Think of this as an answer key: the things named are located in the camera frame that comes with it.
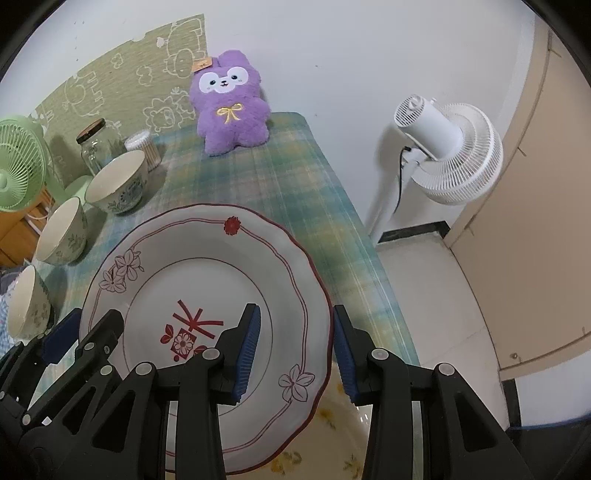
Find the paper tag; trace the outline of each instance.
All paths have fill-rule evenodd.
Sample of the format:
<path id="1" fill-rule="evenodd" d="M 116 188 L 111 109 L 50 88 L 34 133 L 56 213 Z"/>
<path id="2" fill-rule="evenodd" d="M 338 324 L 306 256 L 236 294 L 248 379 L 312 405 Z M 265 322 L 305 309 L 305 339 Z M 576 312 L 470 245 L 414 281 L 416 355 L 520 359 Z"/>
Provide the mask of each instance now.
<path id="1" fill-rule="evenodd" d="M 198 72 L 199 70 L 203 70 L 206 69 L 207 67 L 212 66 L 212 58 L 211 57 L 205 57 L 204 59 L 201 60 L 195 60 L 193 62 L 193 66 L 191 67 L 191 72 L 195 73 Z"/>

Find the green plaid tablecloth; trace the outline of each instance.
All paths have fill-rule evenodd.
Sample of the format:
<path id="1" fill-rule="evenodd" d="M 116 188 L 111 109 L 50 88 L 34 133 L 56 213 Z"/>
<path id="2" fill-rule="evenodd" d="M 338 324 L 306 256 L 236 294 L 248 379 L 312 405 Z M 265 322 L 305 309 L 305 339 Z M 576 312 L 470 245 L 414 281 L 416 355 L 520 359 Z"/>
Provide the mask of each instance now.
<path id="1" fill-rule="evenodd" d="M 160 135 L 160 166 L 150 172 L 138 207 L 121 216 L 87 212 L 90 238 L 80 260 L 66 267 L 35 262 L 46 280 L 58 318 L 82 307 L 86 291 L 108 252 L 139 223 L 192 203 L 249 207 L 287 228 L 307 250 L 333 304 L 342 303 L 353 324 L 378 346 L 418 365 L 398 302 L 353 204 L 297 113 L 274 113 L 269 141 L 221 157 L 203 153 L 194 127 Z M 39 393 L 73 362 L 73 349 L 50 367 Z"/>

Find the purple plush toy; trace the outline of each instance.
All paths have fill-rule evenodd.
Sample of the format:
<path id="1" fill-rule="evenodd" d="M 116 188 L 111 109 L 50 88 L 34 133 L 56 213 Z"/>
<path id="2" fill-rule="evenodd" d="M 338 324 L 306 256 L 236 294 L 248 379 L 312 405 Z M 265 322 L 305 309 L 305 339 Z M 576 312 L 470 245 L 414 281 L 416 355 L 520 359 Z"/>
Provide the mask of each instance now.
<path id="1" fill-rule="evenodd" d="M 195 73 L 189 96 L 199 112 L 197 133 L 205 152 L 221 155 L 235 146 L 256 147 L 269 139 L 271 109 L 260 98 L 261 77 L 239 50 L 228 50 Z"/>

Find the beige door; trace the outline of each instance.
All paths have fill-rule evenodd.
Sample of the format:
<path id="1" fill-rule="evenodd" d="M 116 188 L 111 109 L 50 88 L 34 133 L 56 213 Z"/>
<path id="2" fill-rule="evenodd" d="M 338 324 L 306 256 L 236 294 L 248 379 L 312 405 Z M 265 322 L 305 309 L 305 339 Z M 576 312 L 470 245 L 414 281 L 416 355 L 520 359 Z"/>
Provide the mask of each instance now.
<path id="1" fill-rule="evenodd" d="M 453 244 L 512 378 L 591 346 L 591 88 L 553 44 L 519 149 Z"/>

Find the white floor tile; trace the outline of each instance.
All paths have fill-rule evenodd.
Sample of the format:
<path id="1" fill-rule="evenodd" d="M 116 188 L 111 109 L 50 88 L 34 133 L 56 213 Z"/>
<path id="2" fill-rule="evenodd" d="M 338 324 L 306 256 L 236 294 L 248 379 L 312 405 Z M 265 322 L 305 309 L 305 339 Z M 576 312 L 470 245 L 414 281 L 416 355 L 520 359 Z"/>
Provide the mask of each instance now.
<path id="1" fill-rule="evenodd" d="M 460 372 L 503 429 L 509 427 L 505 394 L 499 380 L 499 365 L 486 328 L 421 366 L 434 368 L 442 362 L 452 364 Z"/>
<path id="2" fill-rule="evenodd" d="M 421 363 L 485 327 L 462 269 L 438 234 L 378 245 L 378 255 Z"/>

